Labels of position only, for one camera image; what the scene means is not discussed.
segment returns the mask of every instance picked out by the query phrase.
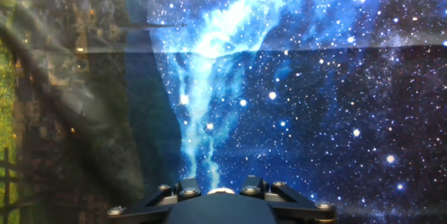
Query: dark mechanical base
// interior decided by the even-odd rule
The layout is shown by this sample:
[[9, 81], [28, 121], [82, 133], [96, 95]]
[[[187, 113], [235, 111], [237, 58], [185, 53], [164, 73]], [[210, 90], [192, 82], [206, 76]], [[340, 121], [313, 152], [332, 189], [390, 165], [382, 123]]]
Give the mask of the dark mechanical base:
[[336, 223], [331, 204], [314, 203], [284, 182], [269, 184], [255, 176], [247, 177], [239, 195], [228, 188], [202, 195], [196, 179], [183, 179], [108, 215], [112, 224]]

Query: galaxy backdrop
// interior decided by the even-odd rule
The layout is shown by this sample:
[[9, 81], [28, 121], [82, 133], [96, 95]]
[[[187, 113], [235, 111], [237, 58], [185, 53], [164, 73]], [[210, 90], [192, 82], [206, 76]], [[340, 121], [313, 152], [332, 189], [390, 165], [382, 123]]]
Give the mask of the galaxy backdrop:
[[447, 0], [149, 0], [184, 177], [343, 214], [443, 213]]

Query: wrinkled fabric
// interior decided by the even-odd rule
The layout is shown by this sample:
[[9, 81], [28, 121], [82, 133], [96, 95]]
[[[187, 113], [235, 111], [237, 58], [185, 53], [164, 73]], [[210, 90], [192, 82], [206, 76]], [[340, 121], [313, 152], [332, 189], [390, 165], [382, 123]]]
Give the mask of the wrinkled fabric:
[[126, 37], [115, 21], [130, 24], [124, 0], [0, 5], [0, 153], [7, 149], [23, 182], [8, 190], [3, 184], [2, 192], [13, 196], [9, 204], [32, 205], [11, 212], [9, 223], [89, 223], [111, 206], [138, 201], [144, 186], [129, 126], [124, 51], [111, 46]]

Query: bolt head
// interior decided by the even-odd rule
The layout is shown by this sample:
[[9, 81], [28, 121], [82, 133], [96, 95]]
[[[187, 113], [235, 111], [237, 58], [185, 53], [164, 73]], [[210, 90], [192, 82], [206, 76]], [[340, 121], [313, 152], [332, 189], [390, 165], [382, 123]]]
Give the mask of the bolt head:
[[315, 203], [315, 206], [319, 209], [329, 209], [331, 204], [329, 202], [317, 202]]
[[185, 188], [180, 193], [185, 196], [193, 196], [193, 195], [196, 195], [198, 193], [198, 191], [195, 188]]
[[257, 186], [245, 186], [242, 189], [242, 192], [247, 193], [247, 194], [255, 194], [255, 193], [259, 193], [261, 191], [261, 189]]
[[159, 189], [160, 189], [161, 191], [166, 191], [166, 190], [169, 190], [169, 189], [170, 189], [170, 186], [163, 184], [163, 185], [160, 185], [160, 186], [159, 186]]
[[117, 216], [124, 212], [125, 208], [123, 207], [113, 207], [109, 211], [107, 211], [107, 214], [110, 216]]
[[284, 186], [286, 184], [286, 182], [284, 182], [284, 181], [276, 181], [276, 182], [273, 182], [273, 184], [275, 186]]

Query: fence post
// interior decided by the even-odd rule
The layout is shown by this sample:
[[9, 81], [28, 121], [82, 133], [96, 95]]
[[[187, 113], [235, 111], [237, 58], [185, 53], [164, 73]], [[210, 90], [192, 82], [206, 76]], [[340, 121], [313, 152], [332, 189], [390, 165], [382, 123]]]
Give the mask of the fence post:
[[[5, 153], [5, 163], [9, 164], [9, 150], [8, 148], [4, 149]], [[9, 181], [9, 165], [5, 165], [5, 198], [3, 199], [3, 205], [5, 207], [9, 206], [9, 189], [10, 189], [10, 181]], [[8, 224], [9, 211], [6, 211], [3, 215], [3, 223]]]

